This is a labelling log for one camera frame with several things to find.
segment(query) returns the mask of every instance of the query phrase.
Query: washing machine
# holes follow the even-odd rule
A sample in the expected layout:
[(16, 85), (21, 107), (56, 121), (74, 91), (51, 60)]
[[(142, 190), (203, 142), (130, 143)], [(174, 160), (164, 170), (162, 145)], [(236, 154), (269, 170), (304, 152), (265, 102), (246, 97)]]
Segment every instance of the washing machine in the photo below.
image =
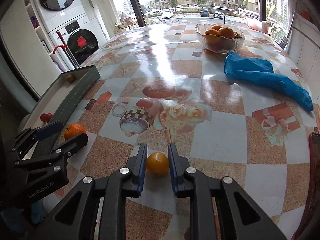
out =
[(47, 33), (85, 13), (80, 0), (33, 0)]
[[(59, 26), (57, 29), (60, 31), (63, 39), (79, 64), (84, 62), (92, 53), (94, 53), (100, 46), (103, 46), (106, 42), (102, 30), (100, 28), (95, 28), (94, 22), (89, 20), (86, 14), (72, 19), (71, 21)], [(50, 32), (49, 37), (55, 46), (62, 44), (56, 30)], [(71, 64), (64, 53), (59, 51), (59, 54), (67, 65)]]

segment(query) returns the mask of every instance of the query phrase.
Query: orange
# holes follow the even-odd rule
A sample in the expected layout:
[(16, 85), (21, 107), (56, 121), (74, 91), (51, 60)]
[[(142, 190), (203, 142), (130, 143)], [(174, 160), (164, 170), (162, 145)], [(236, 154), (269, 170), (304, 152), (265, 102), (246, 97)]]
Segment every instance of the orange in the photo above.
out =
[(81, 132), (86, 133), (85, 128), (79, 123), (72, 123), (68, 125), (68, 127), (64, 131), (64, 139), (69, 140), (70, 138)]
[(212, 29), (218, 31), (220, 28), (222, 28), (220, 25), (212, 25)]
[(158, 175), (165, 175), (169, 169), (169, 160), (161, 152), (155, 152), (147, 158), (147, 169)]
[(220, 35), (221, 35), (221, 34), (220, 34), (217, 30), (215, 30), (215, 29), (209, 29), (209, 30), (205, 31), (204, 34), (212, 34), (212, 35), (216, 35), (216, 36), (220, 36)]
[(222, 27), (219, 29), (219, 33), (221, 36), (232, 39), (235, 37), (235, 32), (229, 27)]

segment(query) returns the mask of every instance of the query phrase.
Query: blue cloth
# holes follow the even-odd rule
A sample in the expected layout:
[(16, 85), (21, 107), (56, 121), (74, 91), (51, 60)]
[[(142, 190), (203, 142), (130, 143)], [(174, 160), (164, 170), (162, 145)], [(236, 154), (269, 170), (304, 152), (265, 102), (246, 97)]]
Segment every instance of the blue cloth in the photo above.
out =
[(273, 88), (296, 100), (308, 111), (313, 110), (311, 97), (305, 89), (288, 77), (273, 72), (268, 60), (243, 58), (232, 52), (224, 60), (224, 73), (234, 79), (246, 79), (257, 85)]

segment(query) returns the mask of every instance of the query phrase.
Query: dining table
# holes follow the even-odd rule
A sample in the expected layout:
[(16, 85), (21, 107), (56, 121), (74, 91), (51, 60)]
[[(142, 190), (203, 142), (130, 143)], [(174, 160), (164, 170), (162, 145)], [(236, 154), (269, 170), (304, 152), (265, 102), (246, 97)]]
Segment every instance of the dining table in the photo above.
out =
[[(67, 125), (83, 125), (89, 141), (68, 159), (69, 183), (44, 200), (45, 209), (50, 211), (83, 177), (102, 178), (124, 167), (140, 143), (147, 144), (148, 155), (167, 155), (168, 144), (175, 143), (191, 167), (218, 179), (232, 177), (292, 238), (305, 213), (308, 137), (317, 132), (319, 106), (299, 68), (269, 35), (238, 26), (245, 41), (236, 53), (270, 61), (275, 73), (310, 93), (313, 111), (270, 88), (227, 78), (228, 54), (203, 48), (197, 24), (203, 23), (122, 32), (82, 63), (95, 65), (101, 77)], [(57, 143), (63, 141), (61, 133)], [(127, 240), (185, 239), (189, 199), (174, 196), (169, 173), (155, 176), (147, 170), (141, 197), (127, 198), (125, 208)]]

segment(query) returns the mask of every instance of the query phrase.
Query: apartment building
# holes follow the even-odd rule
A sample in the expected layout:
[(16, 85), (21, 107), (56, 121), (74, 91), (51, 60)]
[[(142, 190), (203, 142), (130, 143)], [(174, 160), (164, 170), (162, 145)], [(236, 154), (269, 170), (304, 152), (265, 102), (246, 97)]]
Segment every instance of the apartment building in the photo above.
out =
[(122, 12), (126, 12), (128, 15), (133, 13), (133, 8), (130, 0), (113, 0), (116, 10), (121, 16)]

